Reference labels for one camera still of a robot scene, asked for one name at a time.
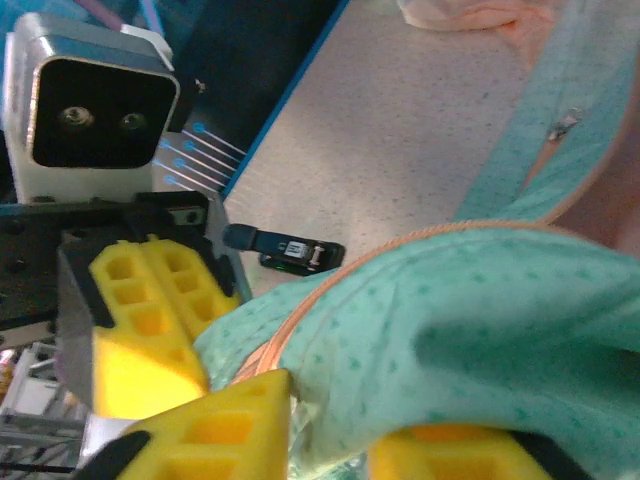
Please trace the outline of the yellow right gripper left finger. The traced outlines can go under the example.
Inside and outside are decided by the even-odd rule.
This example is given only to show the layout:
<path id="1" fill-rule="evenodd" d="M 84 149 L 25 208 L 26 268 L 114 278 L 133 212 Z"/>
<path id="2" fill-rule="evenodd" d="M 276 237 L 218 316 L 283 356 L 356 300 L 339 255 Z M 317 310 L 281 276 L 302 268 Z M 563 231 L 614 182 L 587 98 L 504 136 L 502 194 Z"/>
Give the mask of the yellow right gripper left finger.
<path id="1" fill-rule="evenodd" d="M 271 370 L 156 416 L 107 443 L 76 479 L 285 479 L 291 377 Z"/>

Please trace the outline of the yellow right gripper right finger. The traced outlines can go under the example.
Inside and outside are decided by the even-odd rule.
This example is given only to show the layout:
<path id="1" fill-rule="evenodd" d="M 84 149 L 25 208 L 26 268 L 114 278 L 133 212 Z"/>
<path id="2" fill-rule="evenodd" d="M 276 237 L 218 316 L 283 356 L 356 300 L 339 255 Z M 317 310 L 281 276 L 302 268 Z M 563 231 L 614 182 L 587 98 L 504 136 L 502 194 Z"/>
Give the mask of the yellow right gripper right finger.
<path id="1" fill-rule="evenodd" d="M 379 480 L 589 479 L 554 441 L 470 425 L 424 425 L 389 434 L 367 451 Z"/>

